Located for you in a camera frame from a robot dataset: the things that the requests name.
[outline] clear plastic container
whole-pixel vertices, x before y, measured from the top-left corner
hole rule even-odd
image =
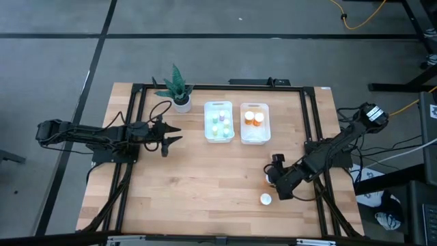
[[[225,126],[220,118],[217,123],[212,121],[212,116],[216,114],[219,116],[220,111],[225,112],[225,119],[229,120],[229,134],[227,137],[223,136],[223,130]],[[234,132],[234,121],[232,119],[232,102],[222,101],[222,102],[207,102],[204,106],[204,116],[205,116],[205,137],[210,143],[229,143],[235,136]],[[212,127],[217,126],[217,135],[212,132]]]
[[[264,121],[260,126],[246,124],[244,114],[252,111],[254,114],[263,113]],[[244,144],[265,144],[270,140],[270,118],[268,115],[268,105],[265,103],[245,102],[240,106],[241,142]]]

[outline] wooden tabletop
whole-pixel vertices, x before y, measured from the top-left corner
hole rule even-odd
[[[131,83],[115,83],[104,119],[106,126],[126,109]],[[148,90],[143,121],[154,105],[165,98]],[[333,95],[328,87],[315,88],[324,137],[339,132]],[[279,201],[276,191],[265,182],[263,167],[272,154],[283,153],[285,165],[303,154],[305,128],[299,93],[266,91],[193,90],[192,109],[185,114],[173,108],[164,121],[181,128],[183,138],[169,148],[169,156],[141,148],[134,165],[122,232],[136,234],[185,234],[228,236],[319,237],[320,226],[315,202]],[[203,132],[203,105],[208,101],[228,100],[233,104],[235,137],[230,143],[208,143]],[[137,112],[139,95],[134,112]],[[270,108],[271,139],[263,146],[240,141],[240,105],[266,103]],[[311,103],[307,99],[312,124]],[[89,177],[77,229],[84,228],[108,199],[115,164],[105,163]],[[335,200],[355,230],[363,233],[351,178],[339,168],[331,169]],[[269,206],[261,205],[263,193],[272,196]],[[314,197],[312,183],[302,182],[294,191],[300,197]],[[332,234],[329,209],[325,205],[328,231]],[[118,204],[111,217],[115,227]]]

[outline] potted plant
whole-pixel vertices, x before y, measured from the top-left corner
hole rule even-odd
[[[185,86],[185,80],[182,78],[178,67],[173,64],[173,82],[164,79],[167,91],[155,92],[158,96],[170,97],[173,101],[173,106],[179,113],[186,113],[191,109],[191,92],[194,85]]]

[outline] white pot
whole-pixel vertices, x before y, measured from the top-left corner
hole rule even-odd
[[[177,105],[173,101],[173,107],[176,109],[179,113],[186,113],[191,110],[191,95],[188,96],[188,102],[184,105]]]

